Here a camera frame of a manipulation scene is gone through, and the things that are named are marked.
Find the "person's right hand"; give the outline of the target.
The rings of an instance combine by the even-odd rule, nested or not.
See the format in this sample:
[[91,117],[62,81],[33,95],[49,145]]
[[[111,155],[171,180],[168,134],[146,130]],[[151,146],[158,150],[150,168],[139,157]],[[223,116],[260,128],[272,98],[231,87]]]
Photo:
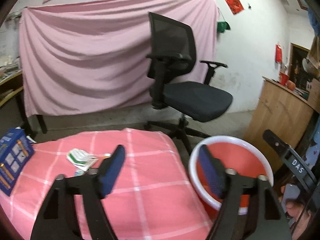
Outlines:
[[308,228],[315,214],[298,199],[300,189],[296,185],[286,184],[280,188],[280,192],[279,201],[290,222],[292,238],[298,238]]

